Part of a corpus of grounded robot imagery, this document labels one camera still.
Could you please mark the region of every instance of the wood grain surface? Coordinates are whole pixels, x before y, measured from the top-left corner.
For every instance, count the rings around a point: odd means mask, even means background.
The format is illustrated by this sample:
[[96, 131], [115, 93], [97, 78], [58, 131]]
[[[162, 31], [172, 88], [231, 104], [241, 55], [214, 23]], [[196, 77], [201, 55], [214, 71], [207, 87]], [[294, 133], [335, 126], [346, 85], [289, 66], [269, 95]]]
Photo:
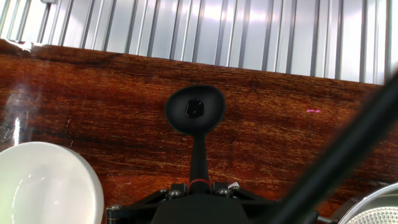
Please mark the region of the wood grain surface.
[[[171, 128], [164, 106], [173, 92], [198, 83], [219, 88], [227, 106], [206, 137], [210, 180], [238, 181], [271, 200], [379, 88], [65, 47], [21, 49], [0, 40], [0, 151], [27, 141], [69, 147], [98, 174], [106, 206], [133, 203], [188, 182], [193, 139]], [[395, 129], [320, 213], [328, 217], [349, 198], [396, 182], [397, 145]]]

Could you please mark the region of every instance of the white bowl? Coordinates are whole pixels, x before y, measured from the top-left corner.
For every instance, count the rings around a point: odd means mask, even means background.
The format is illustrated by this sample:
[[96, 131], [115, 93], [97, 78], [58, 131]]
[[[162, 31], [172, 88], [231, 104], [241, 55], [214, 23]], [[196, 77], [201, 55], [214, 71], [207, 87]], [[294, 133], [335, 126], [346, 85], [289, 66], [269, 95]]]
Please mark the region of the white bowl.
[[100, 180], [79, 154], [46, 142], [0, 153], [1, 224], [99, 224]]

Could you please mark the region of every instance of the black rod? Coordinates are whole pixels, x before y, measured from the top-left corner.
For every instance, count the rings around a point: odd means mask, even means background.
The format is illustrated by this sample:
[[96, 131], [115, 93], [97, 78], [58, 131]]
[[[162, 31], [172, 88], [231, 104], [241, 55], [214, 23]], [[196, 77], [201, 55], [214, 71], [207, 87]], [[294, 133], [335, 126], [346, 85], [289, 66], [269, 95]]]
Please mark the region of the black rod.
[[193, 136], [189, 182], [190, 194], [207, 194], [210, 192], [205, 134]]
[[330, 144], [289, 194], [254, 223], [291, 224], [337, 186], [391, 129], [398, 117], [398, 75], [381, 88], [363, 112]]

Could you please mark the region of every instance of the screw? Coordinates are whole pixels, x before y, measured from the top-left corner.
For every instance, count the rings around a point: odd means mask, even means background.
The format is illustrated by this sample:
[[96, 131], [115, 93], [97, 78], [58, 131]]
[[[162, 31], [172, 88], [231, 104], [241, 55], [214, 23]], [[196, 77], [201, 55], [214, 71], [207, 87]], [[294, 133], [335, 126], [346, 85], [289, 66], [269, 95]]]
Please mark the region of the screw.
[[181, 194], [181, 191], [179, 190], [171, 190], [169, 191], [170, 196], [179, 196]]
[[217, 191], [217, 193], [219, 193], [219, 194], [221, 194], [221, 195], [226, 195], [226, 194], [229, 194], [231, 191], [230, 190], [228, 190], [228, 189], [219, 189], [218, 191]]
[[230, 189], [230, 190], [239, 190], [239, 189], [240, 189], [240, 186], [232, 186], [232, 187], [230, 187], [229, 189]]
[[119, 210], [121, 209], [123, 206], [122, 205], [111, 205], [109, 207], [107, 207], [107, 210]]

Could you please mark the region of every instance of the corrugated metal wall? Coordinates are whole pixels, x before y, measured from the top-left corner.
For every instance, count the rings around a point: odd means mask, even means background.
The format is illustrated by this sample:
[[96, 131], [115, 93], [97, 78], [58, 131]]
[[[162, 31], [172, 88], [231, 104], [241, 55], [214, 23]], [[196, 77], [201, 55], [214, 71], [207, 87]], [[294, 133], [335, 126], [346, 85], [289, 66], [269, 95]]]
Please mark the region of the corrugated metal wall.
[[0, 0], [0, 37], [377, 84], [398, 62], [397, 0], [42, 1]]

